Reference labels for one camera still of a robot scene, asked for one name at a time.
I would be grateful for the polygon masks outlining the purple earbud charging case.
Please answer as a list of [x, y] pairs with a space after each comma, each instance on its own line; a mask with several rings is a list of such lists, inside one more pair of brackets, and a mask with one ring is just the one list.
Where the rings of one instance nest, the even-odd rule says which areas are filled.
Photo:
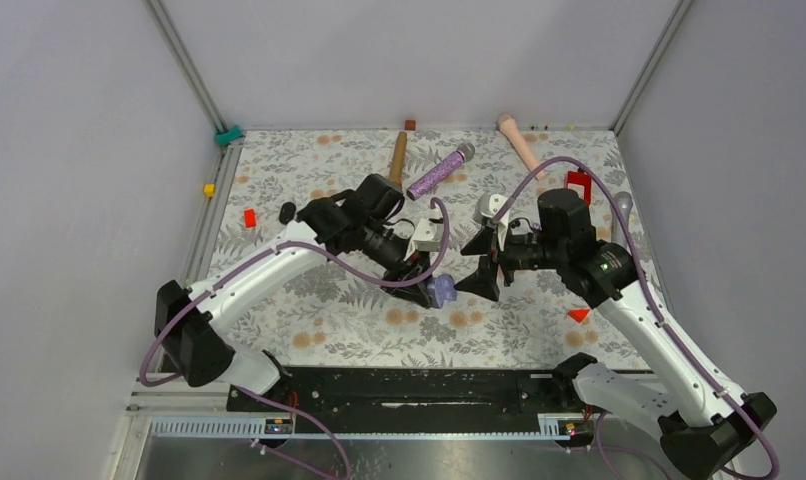
[[455, 302], [458, 298], [455, 281], [450, 274], [433, 276], [426, 282], [426, 289], [432, 308], [443, 308], [445, 304]]

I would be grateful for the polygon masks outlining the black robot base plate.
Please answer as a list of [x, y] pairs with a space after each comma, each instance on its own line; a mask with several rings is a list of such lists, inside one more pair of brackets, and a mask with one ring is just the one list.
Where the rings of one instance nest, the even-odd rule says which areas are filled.
[[533, 434], [541, 414], [581, 416], [575, 354], [552, 370], [290, 367], [265, 398], [336, 434]]

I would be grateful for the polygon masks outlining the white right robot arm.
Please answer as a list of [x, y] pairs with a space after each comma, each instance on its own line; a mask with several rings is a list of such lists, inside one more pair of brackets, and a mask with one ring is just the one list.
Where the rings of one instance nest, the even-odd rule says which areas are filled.
[[553, 371], [554, 402], [576, 412], [592, 405], [657, 439], [682, 475], [708, 479], [751, 445], [776, 415], [762, 392], [747, 393], [696, 347], [656, 293], [643, 285], [634, 257], [600, 240], [589, 207], [571, 189], [553, 189], [537, 201], [540, 229], [513, 234], [501, 216], [506, 197], [485, 194], [474, 218], [481, 225], [462, 249], [476, 255], [474, 273], [457, 290], [498, 301], [497, 277], [511, 285], [517, 271], [552, 270], [563, 285], [615, 326], [664, 386], [659, 392], [578, 353]]

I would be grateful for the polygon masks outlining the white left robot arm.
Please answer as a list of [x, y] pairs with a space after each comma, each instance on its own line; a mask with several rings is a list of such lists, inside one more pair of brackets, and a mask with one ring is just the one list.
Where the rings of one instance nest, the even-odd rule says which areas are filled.
[[272, 355], [230, 340], [233, 325], [293, 278], [333, 263], [386, 293], [425, 308], [437, 306], [433, 273], [449, 246], [449, 214], [438, 198], [427, 234], [408, 238], [388, 226], [404, 204], [399, 187], [379, 174], [356, 189], [310, 201], [265, 246], [227, 270], [189, 287], [171, 280], [156, 293], [155, 340], [190, 387], [224, 382], [250, 391], [267, 411], [288, 401], [289, 385]]

